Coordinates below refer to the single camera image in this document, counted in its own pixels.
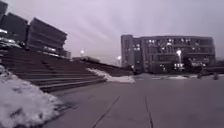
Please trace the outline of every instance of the window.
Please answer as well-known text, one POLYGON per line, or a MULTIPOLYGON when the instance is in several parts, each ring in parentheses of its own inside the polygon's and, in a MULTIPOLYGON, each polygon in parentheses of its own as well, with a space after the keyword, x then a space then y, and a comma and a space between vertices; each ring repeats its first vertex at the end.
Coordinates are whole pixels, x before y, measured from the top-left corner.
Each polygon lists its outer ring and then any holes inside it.
POLYGON ((181 38, 181 42, 184 42, 184 38, 181 38))
POLYGON ((166 45, 172 45, 170 42, 168 42, 166 45))

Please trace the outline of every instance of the concrete step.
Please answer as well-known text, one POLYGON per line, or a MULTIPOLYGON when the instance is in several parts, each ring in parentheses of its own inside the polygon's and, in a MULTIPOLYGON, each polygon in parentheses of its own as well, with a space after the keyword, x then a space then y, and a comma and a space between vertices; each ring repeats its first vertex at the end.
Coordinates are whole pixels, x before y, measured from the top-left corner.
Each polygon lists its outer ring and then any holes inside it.
POLYGON ((80 82, 52 84, 52 85, 41 86, 40 89, 45 92, 55 92, 55 91, 62 91, 62 90, 71 89, 71 88, 83 87, 83 86, 102 83, 102 82, 106 82, 106 80, 101 78, 101 79, 94 79, 94 80, 80 81, 80 82))
POLYGON ((96 79, 102 79, 102 77, 94 76, 94 77, 79 77, 79 78, 27 79, 27 81, 30 81, 31 83, 38 86, 45 86, 52 84, 73 83, 73 82, 81 82, 96 79))

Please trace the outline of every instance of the lit window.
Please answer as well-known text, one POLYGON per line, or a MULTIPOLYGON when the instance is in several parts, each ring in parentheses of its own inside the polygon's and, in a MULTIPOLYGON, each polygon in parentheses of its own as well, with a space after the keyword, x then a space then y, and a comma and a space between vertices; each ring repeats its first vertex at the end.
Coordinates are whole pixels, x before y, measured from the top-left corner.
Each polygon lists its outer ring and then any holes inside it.
POLYGON ((166 45, 172 45, 171 43, 167 43, 166 45))
POLYGON ((169 42, 173 42, 173 39, 169 39, 169 42))

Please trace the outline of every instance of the ground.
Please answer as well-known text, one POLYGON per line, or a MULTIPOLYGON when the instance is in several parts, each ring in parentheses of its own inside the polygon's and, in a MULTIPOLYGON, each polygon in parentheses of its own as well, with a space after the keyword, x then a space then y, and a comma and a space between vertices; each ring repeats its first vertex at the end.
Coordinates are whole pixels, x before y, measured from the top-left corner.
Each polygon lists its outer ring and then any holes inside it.
POLYGON ((70 103, 44 128, 223 128, 224 77, 103 83, 56 92, 70 103))

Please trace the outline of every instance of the light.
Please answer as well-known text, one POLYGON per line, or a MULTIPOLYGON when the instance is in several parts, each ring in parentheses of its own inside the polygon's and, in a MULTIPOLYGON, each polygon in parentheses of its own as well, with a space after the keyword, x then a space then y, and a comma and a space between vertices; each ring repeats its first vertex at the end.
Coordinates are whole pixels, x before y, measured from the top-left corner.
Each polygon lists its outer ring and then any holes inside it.
POLYGON ((177 50, 177 55, 180 57, 181 56, 181 53, 182 53, 182 51, 181 50, 177 50))
POLYGON ((81 54, 84 54, 85 52, 84 52, 84 50, 81 50, 81 54))
POLYGON ((172 45, 171 43, 167 43, 166 45, 172 45))
POLYGON ((121 60, 121 56, 118 56, 117 59, 118 59, 118 60, 121 60))

